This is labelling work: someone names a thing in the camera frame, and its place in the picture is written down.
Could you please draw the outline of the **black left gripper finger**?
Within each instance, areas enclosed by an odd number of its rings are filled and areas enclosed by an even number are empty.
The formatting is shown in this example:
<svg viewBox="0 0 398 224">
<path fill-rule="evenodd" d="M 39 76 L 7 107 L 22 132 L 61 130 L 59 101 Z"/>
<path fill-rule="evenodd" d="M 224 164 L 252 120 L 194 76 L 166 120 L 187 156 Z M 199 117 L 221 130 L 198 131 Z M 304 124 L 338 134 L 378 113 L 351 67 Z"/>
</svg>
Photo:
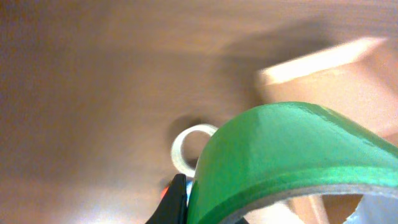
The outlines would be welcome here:
<svg viewBox="0 0 398 224">
<path fill-rule="evenodd" d="M 146 224 L 186 224 L 187 198 L 186 175 L 176 174 Z"/>
</svg>

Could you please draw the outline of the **blue pen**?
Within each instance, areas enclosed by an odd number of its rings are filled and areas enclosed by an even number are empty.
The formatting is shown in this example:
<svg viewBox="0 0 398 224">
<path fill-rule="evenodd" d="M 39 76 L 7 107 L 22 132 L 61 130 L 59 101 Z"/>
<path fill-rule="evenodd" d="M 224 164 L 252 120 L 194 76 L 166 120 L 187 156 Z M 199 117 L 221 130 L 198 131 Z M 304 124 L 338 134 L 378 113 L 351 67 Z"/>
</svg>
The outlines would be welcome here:
<svg viewBox="0 0 398 224">
<path fill-rule="evenodd" d="M 186 184 L 186 193 L 187 193 L 187 203 L 189 203 L 190 195 L 192 192 L 193 182 L 189 180 Z"/>
</svg>

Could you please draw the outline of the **white masking tape roll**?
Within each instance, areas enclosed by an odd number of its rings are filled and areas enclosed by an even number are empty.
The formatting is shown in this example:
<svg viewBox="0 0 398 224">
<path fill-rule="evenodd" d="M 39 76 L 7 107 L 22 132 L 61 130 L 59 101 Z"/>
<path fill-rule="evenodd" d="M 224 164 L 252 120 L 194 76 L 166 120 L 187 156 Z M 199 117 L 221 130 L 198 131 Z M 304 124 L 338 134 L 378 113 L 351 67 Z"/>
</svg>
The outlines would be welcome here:
<svg viewBox="0 0 398 224">
<path fill-rule="evenodd" d="M 181 173 L 185 174 L 187 177 L 193 178 L 195 176 L 195 168 L 190 166 L 188 162 L 183 157 L 183 144 L 185 138 L 193 132 L 201 132 L 212 137 L 216 133 L 218 128 L 212 124 L 198 124 L 182 131 L 174 139 L 171 149 L 170 156 L 174 167 Z"/>
</svg>

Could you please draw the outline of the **green tape roll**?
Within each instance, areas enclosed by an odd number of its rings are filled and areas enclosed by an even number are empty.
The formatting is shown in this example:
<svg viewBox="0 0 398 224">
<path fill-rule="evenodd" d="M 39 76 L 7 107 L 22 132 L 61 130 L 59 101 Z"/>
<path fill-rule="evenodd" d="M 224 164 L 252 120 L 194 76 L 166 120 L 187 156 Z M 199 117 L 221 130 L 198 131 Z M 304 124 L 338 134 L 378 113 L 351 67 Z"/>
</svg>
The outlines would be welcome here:
<svg viewBox="0 0 398 224">
<path fill-rule="evenodd" d="M 397 148 L 319 105 L 262 105 L 208 141 L 187 221 L 233 223 L 251 210 L 315 194 L 397 197 Z"/>
</svg>

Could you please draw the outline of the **brown cardboard box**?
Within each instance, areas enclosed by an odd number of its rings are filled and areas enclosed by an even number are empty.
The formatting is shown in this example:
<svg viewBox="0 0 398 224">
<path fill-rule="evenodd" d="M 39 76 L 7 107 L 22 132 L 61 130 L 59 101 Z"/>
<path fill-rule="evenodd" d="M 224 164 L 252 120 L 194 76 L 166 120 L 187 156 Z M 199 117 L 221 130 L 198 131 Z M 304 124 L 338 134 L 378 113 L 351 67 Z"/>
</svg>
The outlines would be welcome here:
<svg viewBox="0 0 398 224">
<path fill-rule="evenodd" d="M 397 144 L 397 52 L 383 37 L 362 37 L 263 68 L 256 88 L 266 103 L 326 106 Z M 397 200 L 371 195 L 296 197 L 247 216 L 254 223 L 396 223 Z"/>
</svg>

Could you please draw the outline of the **red utility knife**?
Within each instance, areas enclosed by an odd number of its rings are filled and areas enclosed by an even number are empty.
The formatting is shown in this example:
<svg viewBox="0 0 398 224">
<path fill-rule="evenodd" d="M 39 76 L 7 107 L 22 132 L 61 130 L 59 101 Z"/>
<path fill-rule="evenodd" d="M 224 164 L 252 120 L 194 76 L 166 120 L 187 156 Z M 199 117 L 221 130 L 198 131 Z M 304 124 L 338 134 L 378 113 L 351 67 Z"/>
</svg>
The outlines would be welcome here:
<svg viewBox="0 0 398 224">
<path fill-rule="evenodd" d="M 169 186 L 165 187 L 165 188 L 161 191 L 161 194 L 160 194 L 161 199 L 163 199 L 163 198 L 165 197 L 165 194 L 167 193 L 168 189 L 169 189 Z"/>
</svg>

